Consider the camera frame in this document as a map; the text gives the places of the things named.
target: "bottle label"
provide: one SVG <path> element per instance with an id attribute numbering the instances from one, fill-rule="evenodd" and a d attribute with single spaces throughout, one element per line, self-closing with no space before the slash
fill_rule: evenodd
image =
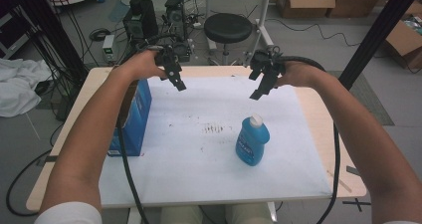
<path id="1" fill-rule="evenodd" d="M 243 155 L 250 158 L 250 160 L 254 159 L 254 152 L 252 151 L 252 148 L 248 145 L 248 143 L 247 143 L 247 141 L 246 141 L 246 139 L 243 135 L 239 135 L 237 145 L 238 145 L 238 148 Z"/>

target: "hand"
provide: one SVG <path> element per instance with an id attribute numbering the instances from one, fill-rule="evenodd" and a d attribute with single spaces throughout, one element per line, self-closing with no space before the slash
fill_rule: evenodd
<path id="1" fill-rule="evenodd" d="M 302 62 L 285 62 L 286 73 L 277 79 L 275 87 L 291 85 L 294 87 L 314 88 L 317 80 L 327 73 Z"/>
<path id="2" fill-rule="evenodd" d="M 166 78 L 165 72 L 155 65 L 154 57 L 157 52 L 146 50 L 133 55 L 122 64 L 120 69 L 127 69 L 133 80 L 148 79 L 150 77 Z"/>

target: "blue box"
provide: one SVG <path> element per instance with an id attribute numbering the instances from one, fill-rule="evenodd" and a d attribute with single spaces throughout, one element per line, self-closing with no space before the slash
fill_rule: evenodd
<path id="1" fill-rule="evenodd" d="M 130 84 L 119 113 L 127 156 L 140 156 L 151 101 L 148 80 L 140 80 Z M 121 156 L 117 127 L 112 134 L 107 154 L 108 156 Z"/>

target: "white bottle cap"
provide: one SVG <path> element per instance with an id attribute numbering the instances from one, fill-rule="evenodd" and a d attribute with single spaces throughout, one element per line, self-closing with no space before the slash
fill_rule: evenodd
<path id="1" fill-rule="evenodd" d="M 256 113 L 253 113 L 249 118 L 249 123 L 252 127 L 260 127 L 263 124 L 263 119 Z"/>

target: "gray floor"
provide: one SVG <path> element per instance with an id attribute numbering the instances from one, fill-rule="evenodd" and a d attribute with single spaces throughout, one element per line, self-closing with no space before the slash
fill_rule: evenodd
<path id="1" fill-rule="evenodd" d="M 226 2 L 233 0 L 213 1 L 218 1 L 218 3 L 214 3 L 213 7 L 216 11 L 227 10 L 242 14 L 248 14 L 255 5 L 261 4 L 260 0 L 239 0 L 236 3 L 237 5 Z M 97 3 L 95 0 L 89 0 L 72 6 L 72 10 L 87 39 L 88 34 L 96 28 L 104 27 L 113 30 L 115 27 L 121 27 L 121 23 L 111 22 L 108 18 L 117 2 L 118 0 L 107 0 L 104 3 Z M 251 19 L 258 17 L 258 10 L 259 7 L 250 16 Z M 304 29 L 310 25 L 319 24 L 326 37 L 334 33 L 343 33 L 349 44 L 355 44 L 363 39 L 379 10 L 375 9 L 368 18 L 362 19 L 282 20 L 275 6 L 270 6 L 268 18 L 279 19 L 295 29 Z M 63 23 L 75 46 L 80 51 L 79 38 L 75 33 L 75 28 L 67 18 L 67 11 L 70 10 L 65 8 L 62 13 Z M 295 32 L 283 26 L 280 22 L 268 21 L 267 28 L 274 43 L 279 45 L 286 55 L 300 55 L 314 59 L 331 71 L 342 71 L 357 48 L 346 46 L 341 36 L 335 36 L 328 40 L 323 39 L 317 27 Z M 206 66 L 205 58 L 208 57 L 208 52 L 204 43 L 204 34 L 201 30 L 196 30 L 192 32 L 191 36 L 194 37 L 198 59 L 193 59 L 192 62 L 182 65 Z M 125 41 L 119 44 L 122 54 Z M 233 45 L 232 50 L 234 52 L 231 53 L 231 56 L 233 58 L 240 56 L 240 52 L 244 51 L 248 44 L 248 41 L 246 41 Z M 91 50 L 96 60 L 100 61 L 100 65 L 103 66 L 105 63 L 101 53 L 101 45 L 100 43 L 93 43 Z M 384 55 L 387 54 L 382 49 L 379 49 L 376 53 L 376 56 Z M 216 58 L 220 58 L 220 56 L 221 52 L 215 54 Z M 14 58 L 38 61 L 41 57 L 31 44 L 27 44 L 20 49 Z M 85 62 L 91 63 L 93 60 L 90 56 L 86 56 Z M 363 73 L 395 123 L 395 126 L 386 126 L 386 130 L 397 142 L 419 177 L 422 177 L 420 162 L 420 156 L 422 156 L 422 115 L 420 114 L 422 79 L 420 77 L 422 73 L 412 74 L 408 70 L 402 69 L 391 58 L 372 59 Z M 60 124 L 49 110 L 33 109 L 15 117 L 0 117 L 0 146 L 2 149 L 0 152 L 0 173 L 2 176 L 0 179 L 2 198 L 0 223 L 34 222 L 35 217 L 18 217 L 8 211 L 4 201 L 6 192 L 22 168 L 35 157 L 51 148 L 51 135 Z M 17 182 L 11 195 L 11 203 L 19 212 L 28 212 L 25 208 L 25 202 L 41 169 L 41 165 L 31 165 Z M 354 199 L 337 199 L 325 223 L 370 223 L 370 206 L 362 205 L 361 210 L 359 210 L 357 205 L 343 204 L 343 201 L 354 201 Z M 366 195 L 359 197 L 358 201 L 369 202 L 370 199 Z M 282 208 L 278 211 L 279 223 L 316 223 L 327 203 L 328 200 L 284 202 Z M 221 206 L 209 206 L 205 210 L 215 222 L 223 223 L 224 211 Z M 159 211 L 159 208 L 146 208 L 151 223 L 158 223 Z M 105 223 L 124 223 L 127 218 L 127 210 L 105 210 L 103 216 Z"/>

